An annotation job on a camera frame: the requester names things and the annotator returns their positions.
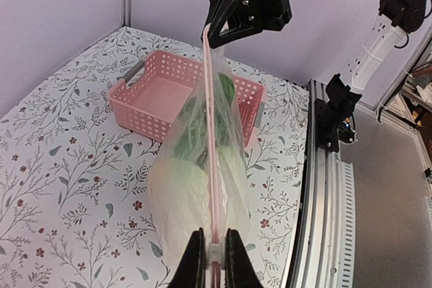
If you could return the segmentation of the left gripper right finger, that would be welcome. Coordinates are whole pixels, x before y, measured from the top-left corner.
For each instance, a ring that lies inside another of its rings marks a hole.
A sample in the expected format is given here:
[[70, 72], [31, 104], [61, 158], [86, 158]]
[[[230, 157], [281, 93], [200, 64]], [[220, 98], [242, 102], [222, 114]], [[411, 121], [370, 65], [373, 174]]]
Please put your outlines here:
[[246, 248], [235, 229], [225, 236], [225, 286], [228, 288], [261, 288]]

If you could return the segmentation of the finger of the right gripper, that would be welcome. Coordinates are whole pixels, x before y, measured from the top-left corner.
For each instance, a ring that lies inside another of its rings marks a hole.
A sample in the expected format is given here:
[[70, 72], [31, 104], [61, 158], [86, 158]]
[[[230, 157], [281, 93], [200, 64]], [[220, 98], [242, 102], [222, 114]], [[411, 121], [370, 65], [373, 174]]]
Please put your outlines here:
[[259, 0], [209, 0], [206, 37], [212, 49], [262, 32]]

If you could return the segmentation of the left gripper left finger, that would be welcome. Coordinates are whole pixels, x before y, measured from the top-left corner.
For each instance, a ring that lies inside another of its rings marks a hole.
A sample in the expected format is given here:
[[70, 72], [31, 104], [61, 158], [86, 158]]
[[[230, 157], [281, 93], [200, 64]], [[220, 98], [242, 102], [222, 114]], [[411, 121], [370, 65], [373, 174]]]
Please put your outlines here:
[[206, 252], [202, 228], [193, 231], [176, 272], [171, 288], [203, 288], [205, 286]]

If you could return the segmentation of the white radish toy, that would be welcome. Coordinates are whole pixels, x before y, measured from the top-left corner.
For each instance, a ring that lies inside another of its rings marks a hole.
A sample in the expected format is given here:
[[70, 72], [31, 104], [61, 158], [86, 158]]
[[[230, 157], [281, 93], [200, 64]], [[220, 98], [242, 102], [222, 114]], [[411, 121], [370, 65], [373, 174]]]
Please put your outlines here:
[[[223, 182], [225, 227], [248, 232], [248, 193], [243, 154], [235, 148], [217, 149]], [[210, 230], [209, 176], [195, 163], [176, 158], [164, 159], [151, 167], [148, 196], [158, 233], [189, 233], [200, 227]]]

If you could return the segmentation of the clear zip top bag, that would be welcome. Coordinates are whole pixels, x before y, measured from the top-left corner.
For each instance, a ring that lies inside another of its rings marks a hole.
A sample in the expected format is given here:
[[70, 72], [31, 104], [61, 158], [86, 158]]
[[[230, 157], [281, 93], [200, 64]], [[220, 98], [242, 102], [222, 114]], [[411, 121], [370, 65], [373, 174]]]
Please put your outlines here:
[[[209, 40], [206, 37], [206, 33], [208, 31], [209, 27], [205, 27], [202, 34], [203, 64], [206, 67], [210, 67], [210, 60], [214, 55], [218, 55], [220, 57], [223, 57], [224, 61], [228, 65], [224, 56], [225, 49], [223, 47], [219, 47], [217, 49], [212, 49], [210, 47]], [[163, 142], [161, 150], [156, 157], [154, 163], [161, 162], [164, 159], [175, 158], [174, 156], [169, 156], [164, 152], [165, 148], [167, 147], [167, 143], [167, 141]], [[224, 226], [227, 208], [223, 203], [223, 182], [227, 178], [227, 174], [223, 173], [221, 170], [221, 163], [218, 161], [217, 152], [214, 152], [213, 154], [208, 153], [206, 164], [202, 169], [209, 176], [209, 208], [211, 215], [210, 230], [205, 231], [202, 227], [200, 227], [203, 229], [205, 235], [206, 272], [204, 287], [219, 287], [221, 284], [221, 273], [225, 268], [225, 236], [228, 229], [234, 229]], [[248, 215], [250, 222], [249, 200]], [[239, 230], [237, 231], [239, 232], [241, 238], [246, 238], [250, 232], [250, 227], [248, 232], [243, 232]], [[192, 232], [164, 232], [160, 234], [157, 231], [159, 245], [161, 246], [161, 250], [163, 252], [164, 263], [166, 263], [166, 265], [171, 270], [171, 279], [176, 272], [176, 269], [180, 263], [180, 260], [183, 256]]]

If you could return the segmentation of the pink plastic basket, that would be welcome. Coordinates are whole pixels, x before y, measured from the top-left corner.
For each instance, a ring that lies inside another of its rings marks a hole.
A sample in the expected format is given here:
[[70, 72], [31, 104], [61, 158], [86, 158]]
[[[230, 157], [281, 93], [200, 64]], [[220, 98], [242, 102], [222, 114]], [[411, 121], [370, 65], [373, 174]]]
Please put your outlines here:
[[228, 145], [242, 154], [264, 107], [262, 84], [230, 72], [223, 57], [214, 55], [211, 66], [167, 51], [156, 50], [140, 60], [109, 91], [109, 101], [117, 123], [156, 142], [167, 141], [164, 152], [173, 147], [185, 130], [178, 115], [189, 98], [206, 102], [208, 153], [217, 152], [215, 143], [215, 85], [219, 72], [234, 82], [233, 142]]

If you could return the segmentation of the white radish with green leaf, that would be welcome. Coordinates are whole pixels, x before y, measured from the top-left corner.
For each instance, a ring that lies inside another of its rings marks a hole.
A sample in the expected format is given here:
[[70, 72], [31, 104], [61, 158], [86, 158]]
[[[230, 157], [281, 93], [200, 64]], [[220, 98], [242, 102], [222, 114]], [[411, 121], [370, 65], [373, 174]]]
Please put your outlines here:
[[[217, 74], [219, 83], [215, 85], [215, 143], [216, 147], [228, 146], [233, 142], [233, 117], [231, 109], [234, 102], [234, 82], [222, 72]], [[178, 118], [184, 123], [185, 130], [173, 147], [173, 155], [177, 159], [192, 161], [201, 169], [208, 157], [207, 108], [202, 100], [189, 98], [182, 107]]]

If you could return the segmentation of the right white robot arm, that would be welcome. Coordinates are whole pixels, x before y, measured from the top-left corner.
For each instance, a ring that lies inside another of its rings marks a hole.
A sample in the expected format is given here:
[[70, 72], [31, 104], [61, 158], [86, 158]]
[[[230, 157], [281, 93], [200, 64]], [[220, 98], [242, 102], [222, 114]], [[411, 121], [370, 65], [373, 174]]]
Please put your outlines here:
[[312, 101], [312, 133], [329, 151], [355, 141], [355, 106], [379, 104], [390, 71], [431, 22], [431, 0], [207, 1], [201, 38], [212, 49], [228, 46], [276, 76], [323, 83]]

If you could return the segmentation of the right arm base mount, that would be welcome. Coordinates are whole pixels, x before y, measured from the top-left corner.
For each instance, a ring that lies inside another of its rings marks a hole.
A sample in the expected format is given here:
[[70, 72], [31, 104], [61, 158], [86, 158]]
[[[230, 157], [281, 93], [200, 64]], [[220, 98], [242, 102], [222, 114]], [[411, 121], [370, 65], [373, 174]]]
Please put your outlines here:
[[339, 152], [340, 142], [353, 144], [356, 130], [353, 122], [355, 103], [348, 99], [333, 107], [331, 101], [315, 100], [317, 145], [327, 152]]

